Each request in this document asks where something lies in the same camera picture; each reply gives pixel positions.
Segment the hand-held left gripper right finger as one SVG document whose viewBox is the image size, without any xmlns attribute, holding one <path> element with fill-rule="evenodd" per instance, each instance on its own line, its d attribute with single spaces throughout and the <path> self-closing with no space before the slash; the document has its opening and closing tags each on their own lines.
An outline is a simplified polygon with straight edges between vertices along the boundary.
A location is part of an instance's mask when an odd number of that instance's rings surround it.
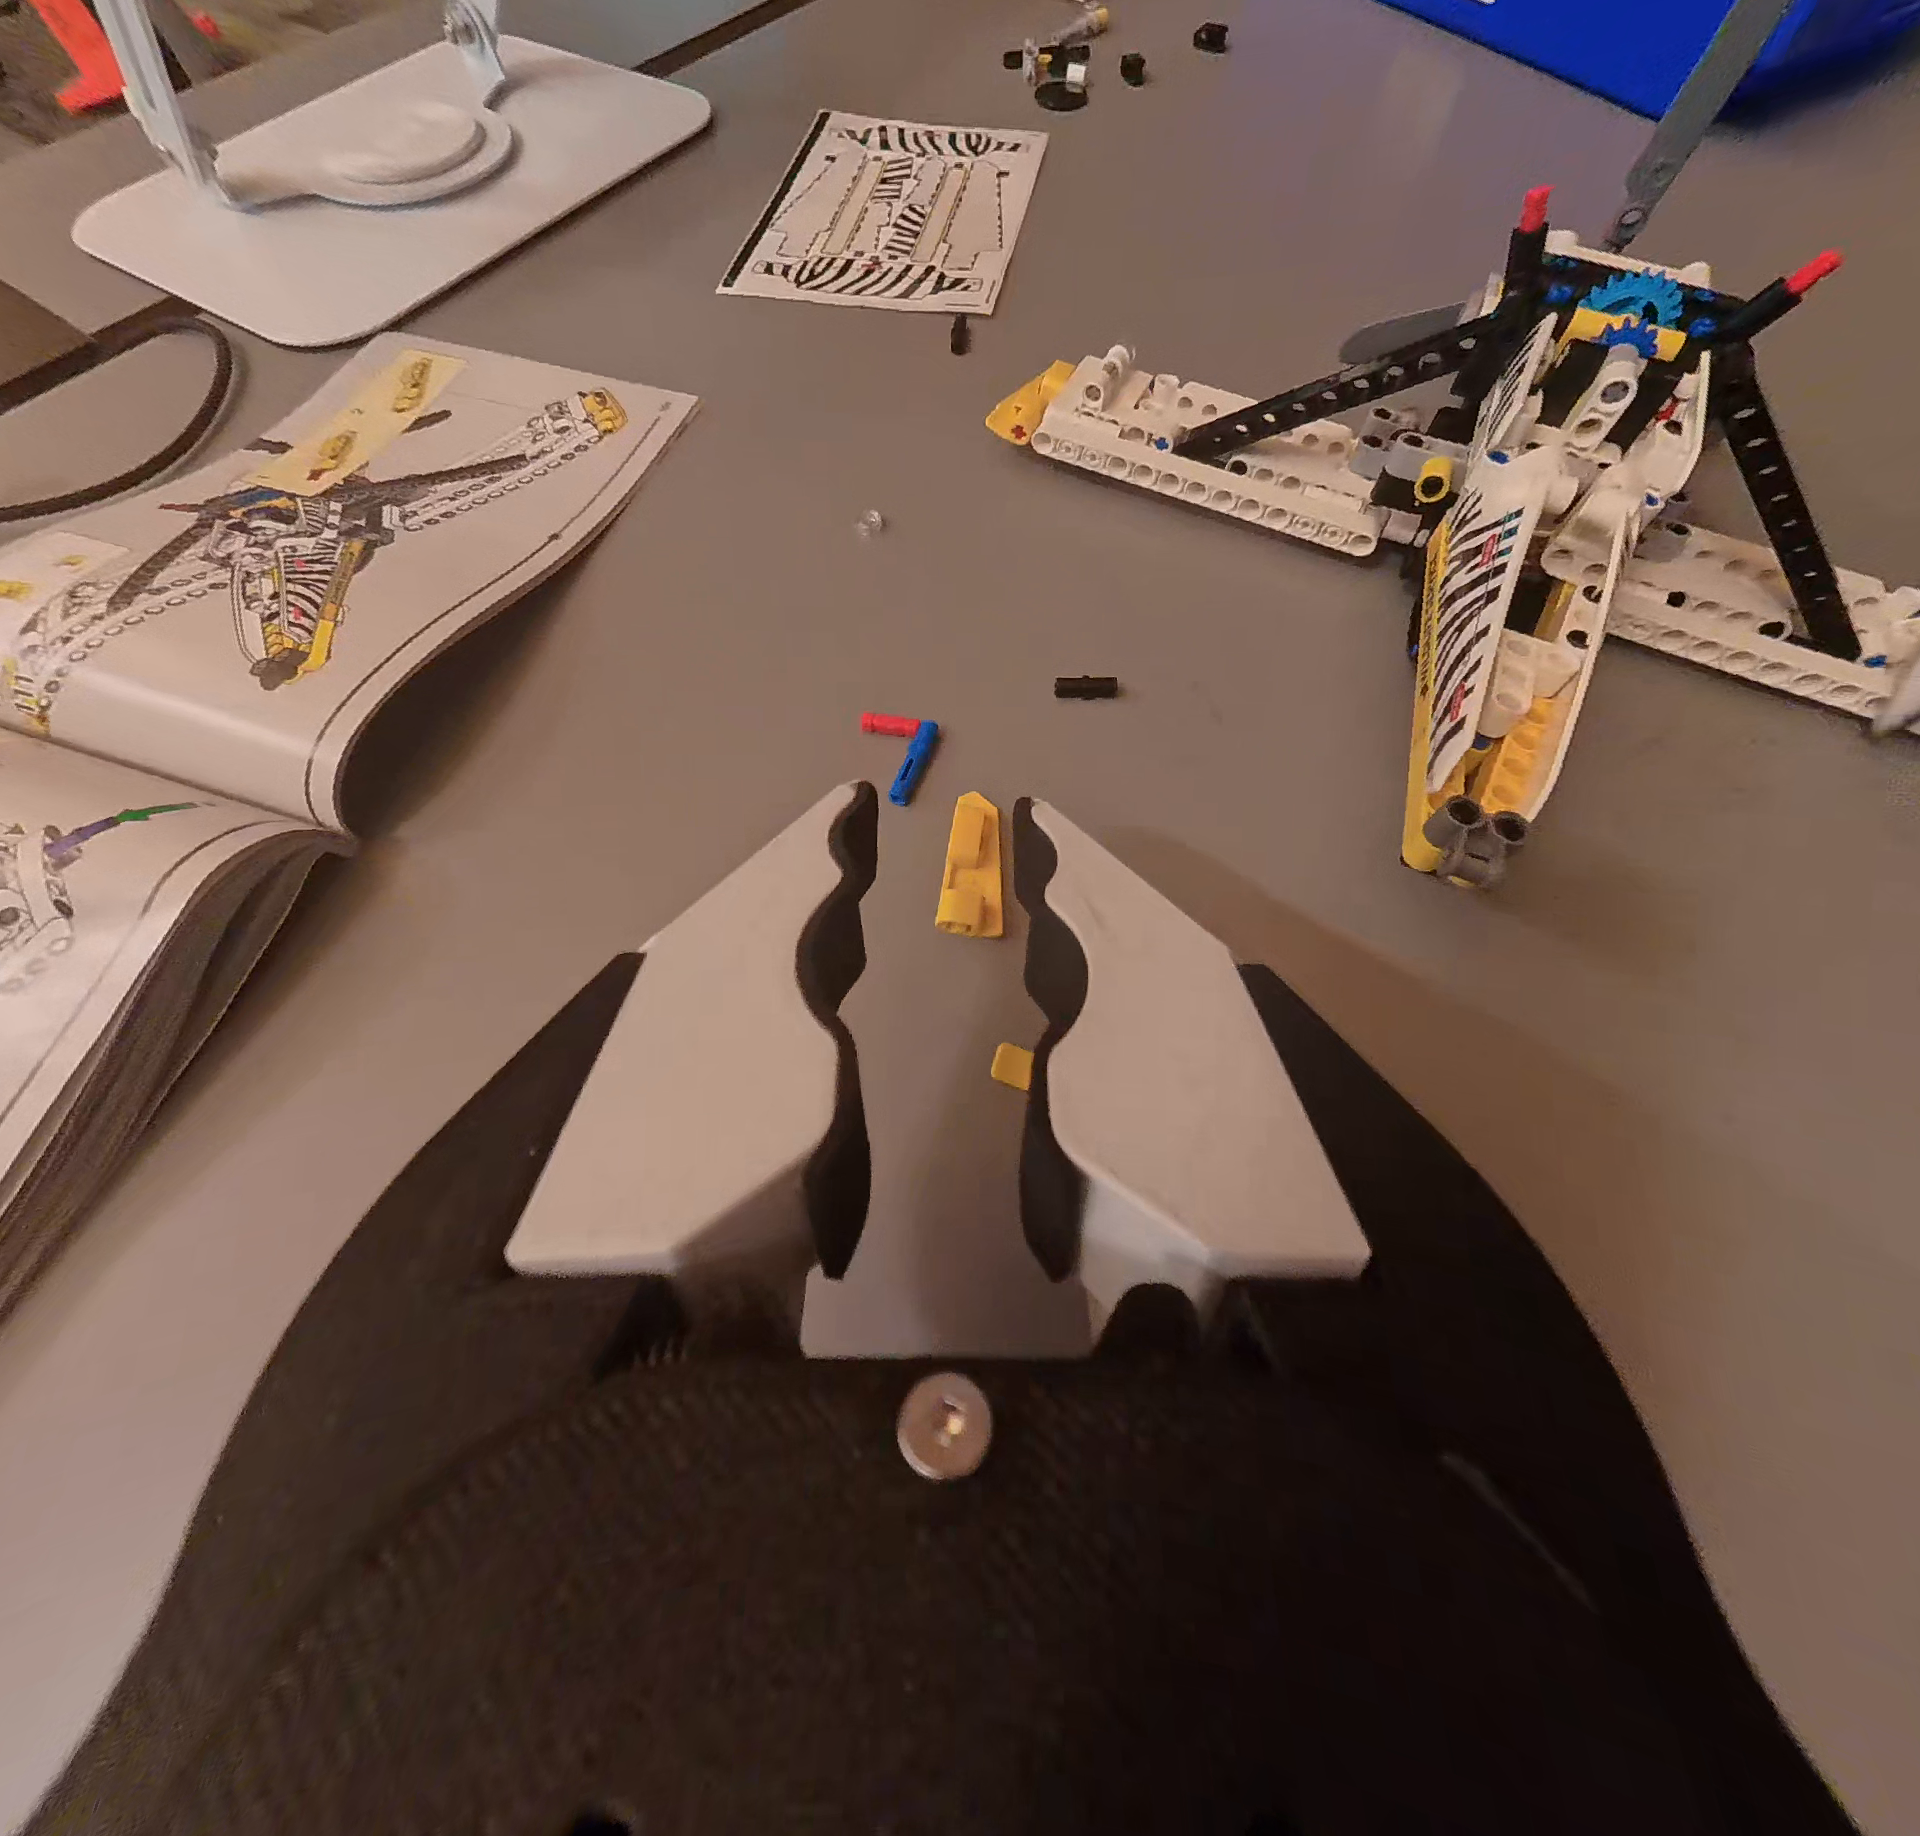
<svg viewBox="0 0 1920 1836">
<path fill-rule="evenodd" d="M 1013 825 L 1022 986 L 1043 1019 L 1019 1229 L 1090 1309 L 1171 1287 L 1345 1282 L 1371 1247 L 1231 948 L 1060 810 Z"/>
</svg>

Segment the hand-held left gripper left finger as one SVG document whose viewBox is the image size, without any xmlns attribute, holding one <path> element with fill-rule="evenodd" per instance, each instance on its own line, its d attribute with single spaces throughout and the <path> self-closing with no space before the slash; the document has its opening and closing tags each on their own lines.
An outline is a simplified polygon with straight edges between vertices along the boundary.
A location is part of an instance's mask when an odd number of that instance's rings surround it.
<svg viewBox="0 0 1920 1836">
<path fill-rule="evenodd" d="M 877 788 L 844 783 L 668 922 L 508 1240 L 520 1275 L 842 1279 L 873 1145 L 842 1006 Z"/>
</svg>

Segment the yellow lego wing tip piece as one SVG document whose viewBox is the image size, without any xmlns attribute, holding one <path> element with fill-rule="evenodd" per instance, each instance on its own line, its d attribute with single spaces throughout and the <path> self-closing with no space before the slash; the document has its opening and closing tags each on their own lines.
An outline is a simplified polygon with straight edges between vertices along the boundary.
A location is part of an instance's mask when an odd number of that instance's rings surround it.
<svg viewBox="0 0 1920 1836">
<path fill-rule="evenodd" d="M 934 929 L 968 938 L 1004 935 L 1001 817 L 981 794 L 954 806 Z"/>
</svg>

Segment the zebra striped lego plane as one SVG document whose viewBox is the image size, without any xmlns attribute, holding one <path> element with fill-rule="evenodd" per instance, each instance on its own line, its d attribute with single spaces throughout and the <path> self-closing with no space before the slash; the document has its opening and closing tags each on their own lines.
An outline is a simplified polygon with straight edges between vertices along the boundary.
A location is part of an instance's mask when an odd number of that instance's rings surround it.
<svg viewBox="0 0 1920 1836">
<path fill-rule="evenodd" d="M 1833 563 L 1757 338 L 1837 255 L 1748 297 L 1628 255 L 1795 0 L 1735 0 L 1599 245 L 1523 199 L 1460 309 L 1374 328 L 1263 400 L 1122 346 L 1055 362 L 997 438 L 1338 555 L 1402 554 L 1411 756 L 1399 860 L 1491 887 L 1554 794 L 1607 638 L 1916 736 L 1916 587 Z"/>
</svg>

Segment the lego instruction booklet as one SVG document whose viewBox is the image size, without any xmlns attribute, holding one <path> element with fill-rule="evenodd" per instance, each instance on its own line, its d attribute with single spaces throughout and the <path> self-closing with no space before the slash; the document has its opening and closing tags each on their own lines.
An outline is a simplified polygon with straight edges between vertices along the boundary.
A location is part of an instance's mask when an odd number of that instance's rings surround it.
<svg viewBox="0 0 1920 1836">
<path fill-rule="evenodd" d="M 385 333 L 204 472 L 5 545 L 5 1315 L 354 855 L 367 726 L 588 552 L 697 410 Z"/>
</svg>

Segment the zebra sticker sheet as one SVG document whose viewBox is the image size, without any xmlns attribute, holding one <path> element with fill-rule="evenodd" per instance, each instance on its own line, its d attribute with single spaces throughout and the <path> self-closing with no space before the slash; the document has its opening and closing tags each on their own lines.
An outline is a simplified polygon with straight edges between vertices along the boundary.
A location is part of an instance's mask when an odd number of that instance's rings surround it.
<svg viewBox="0 0 1920 1836">
<path fill-rule="evenodd" d="M 988 318 L 1046 148 L 1041 129 L 823 110 L 717 294 Z"/>
</svg>

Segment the white desk stand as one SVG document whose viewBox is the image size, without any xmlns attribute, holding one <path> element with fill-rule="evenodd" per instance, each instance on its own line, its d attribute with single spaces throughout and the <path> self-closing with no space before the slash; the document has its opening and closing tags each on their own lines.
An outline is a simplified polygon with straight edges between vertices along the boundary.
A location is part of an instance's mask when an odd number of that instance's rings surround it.
<svg viewBox="0 0 1920 1836">
<path fill-rule="evenodd" d="M 216 143 L 145 0 L 95 3 L 161 170 L 72 242 L 280 347 L 394 328 L 711 120 L 685 86 L 502 34 L 500 0 L 446 0 L 441 44 Z"/>
</svg>

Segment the orange floor stand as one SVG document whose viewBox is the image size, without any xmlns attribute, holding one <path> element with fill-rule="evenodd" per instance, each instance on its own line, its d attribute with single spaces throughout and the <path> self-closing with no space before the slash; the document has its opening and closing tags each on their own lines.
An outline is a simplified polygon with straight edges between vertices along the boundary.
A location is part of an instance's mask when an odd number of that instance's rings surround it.
<svg viewBox="0 0 1920 1836">
<path fill-rule="evenodd" d="M 62 116 L 83 118 L 119 104 L 119 66 L 92 0 L 5 0 L 5 4 L 26 4 L 68 63 L 70 73 L 54 90 Z M 144 0 L 144 4 L 175 90 L 224 73 L 219 28 L 207 16 L 190 16 L 175 0 Z"/>
</svg>

